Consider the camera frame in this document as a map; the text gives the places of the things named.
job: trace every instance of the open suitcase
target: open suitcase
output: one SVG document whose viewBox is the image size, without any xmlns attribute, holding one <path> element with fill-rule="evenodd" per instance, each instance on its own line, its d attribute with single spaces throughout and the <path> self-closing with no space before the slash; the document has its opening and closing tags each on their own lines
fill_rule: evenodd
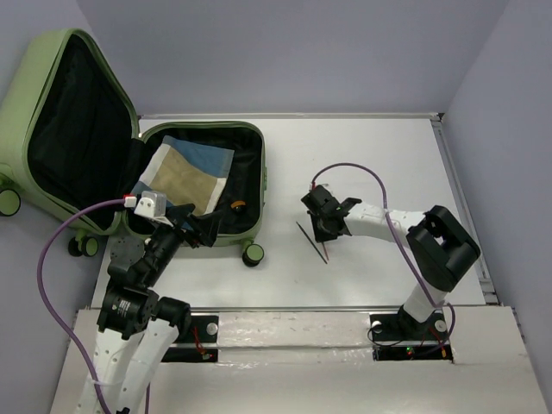
<svg viewBox="0 0 552 414">
<path fill-rule="evenodd" d="M 0 109 L 0 215 L 16 213 L 19 197 L 60 220 L 83 208 L 130 193 L 163 137 L 170 135 L 234 150 L 216 210 L 224 210 L 217 246 L 241 244 L 254 266 L 254 244 L 267 187 L 261 132 L 245 122 L 173 122 L 140 132 L 129 97 L 83 30 L 63 29 L 35 38 Z M 241 210 L 232 208 L 236 202 Z M 72 254 L 94 255 L 91 234 L 120 225 L 149 235 L 150 223 L 126 211 L 98 210 L 75 222 Z"/>
</svg>

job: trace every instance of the black wheel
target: black wheel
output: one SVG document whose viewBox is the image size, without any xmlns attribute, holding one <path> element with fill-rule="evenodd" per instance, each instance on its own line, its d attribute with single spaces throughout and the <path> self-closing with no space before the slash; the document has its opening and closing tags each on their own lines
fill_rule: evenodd
<svg viewBox="0 0 552 414">
<path fill-rule="evenodd" d="M 86 257 L 92 257 L 93 255 L 95 255 L 98 251 L 98 248 L 99 248 L 99 243 L 97 242 L 96 237 L 86 235 L 80 241 L 80 251 Z"/>
<path fill-rule="evenodd" d="M 67 251 L 73 257 L 79 257 L 83 255 L 78 248 L 78 241 L 74 237 L 69 241 L 69 244 L 67 245 Z"/>
<path fill-rule="evenodd" d="M 13 216 L 20 208 L 21 198 L 17 191 L 11 189 L 0 191 L 0 216 Z"/>
<path fill-rule="evenodd" d="M 261 260 L 265 257 L 265 251 L 258 244 L 250 244 L 248 248 L 245 249 L 241 259 L 245 266 L 255 267 Z"/>
</svg>

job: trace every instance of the folded cloth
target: folded cloth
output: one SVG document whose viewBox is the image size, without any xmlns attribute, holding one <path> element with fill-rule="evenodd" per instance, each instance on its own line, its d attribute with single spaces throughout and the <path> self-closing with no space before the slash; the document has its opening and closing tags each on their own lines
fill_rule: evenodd
<svg viewBox="0 0 552 414">
<path fill-rule="evenodd" d="M 182 141 L 166 135 L 133 194 L 166 194 L 167 206 L 193 203 L 195 216 L 214 211 L 228 179 L 234 151 Z"/>
</svg>

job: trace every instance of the towel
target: towel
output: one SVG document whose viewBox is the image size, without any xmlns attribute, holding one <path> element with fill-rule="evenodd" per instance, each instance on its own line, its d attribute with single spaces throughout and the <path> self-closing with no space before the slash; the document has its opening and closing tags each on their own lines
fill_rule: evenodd
<svg viewBox="0 0 552 414">
<path fill-rule="evenodd" d="M 167 207 L 193 203 L 195 216 L 214 211 L 228 180 L 234 151 L 166 135 L 132 193 L 166 194 Z"/>
</svg>

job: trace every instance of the gray wall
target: gray wall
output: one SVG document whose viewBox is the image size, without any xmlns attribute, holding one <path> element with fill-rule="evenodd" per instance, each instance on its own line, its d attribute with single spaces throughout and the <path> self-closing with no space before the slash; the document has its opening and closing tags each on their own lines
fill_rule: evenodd
<svg viewBox="0 0 552 414">
<path fill-rule="evenodd" d="M 140 113 L 445 111 L 506 0 L 78 0 Z"/>
<path fill-rule="evenodd" d="M 0 12 L 0 100 L 28 41 L 42 30 L 88 24 L 74 0 L 4 0 Z M 27 205 L 0 217 L 0 405 L 5 413 L 50 411 L 67 337 L 36 288 L 36 262 L 59 222 Z M 46 288 L 66 321 L 90 303 L 101 255 L 73 259 L 65 232 L 47 258 Z"/>
<path fill-rule="evenodd" d="M 500 298 L 552 409 L 552 2 L 511 0 L 445 131 Z"/>
</svg>

